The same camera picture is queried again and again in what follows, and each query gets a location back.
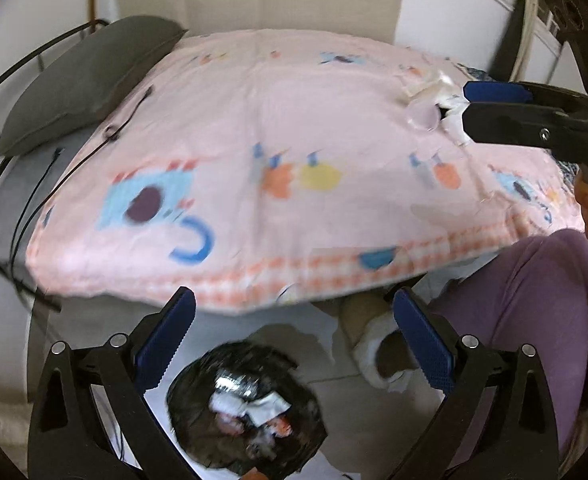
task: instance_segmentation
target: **pillow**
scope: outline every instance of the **pillow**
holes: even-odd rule
[[[0,156],[103,121],[184,30],[156,16],[130,16],[101,28],[56,59],[27,87],[5,121]]]

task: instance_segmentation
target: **person's leg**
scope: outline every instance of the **person's leg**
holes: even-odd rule
[[[563,450],[580,406],[588,355],[588,241],[575,231],[507,248],[429,309],[490,348],[539,352]]]

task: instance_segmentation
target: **metal screw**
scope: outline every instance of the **metal screw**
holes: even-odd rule
[[[125,334],[114,334],[110,337],[110,345],[114,348],[120,348],[128,341],[128,337]]]
[[[536,348],[534,348],[533,345],[523,345],[522,351],[527,357],[533,357],[536,355]]]
[[[63,343],[62,341],[56,341],[53,345],[52,345],[52,353],[53,354],[60,354],[63,350],[65,350],[65,343]]]
[[[478,338],[473,335],[462,336],[462,344],[467,348],[476,348],[478,346]]]

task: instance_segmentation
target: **trash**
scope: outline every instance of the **trash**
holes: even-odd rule
[[[226,343],[173,380],[167,407],[176,439],[205,467],[269,480],[300,471],[327,436],[315,395],[274,348]]]

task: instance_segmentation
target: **bed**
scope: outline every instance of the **bed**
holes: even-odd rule
[[[352,36],[186,34],[102,121],[1,163],[0,270],[48,294],[158,305],[187,285],[202,308],[240,314],[581,228],[549,155],[443,131],[429,101],[443,75],[458,88],[471,79],[450,60]],[[30,193],[34,208],[66,174],[12,263]]]

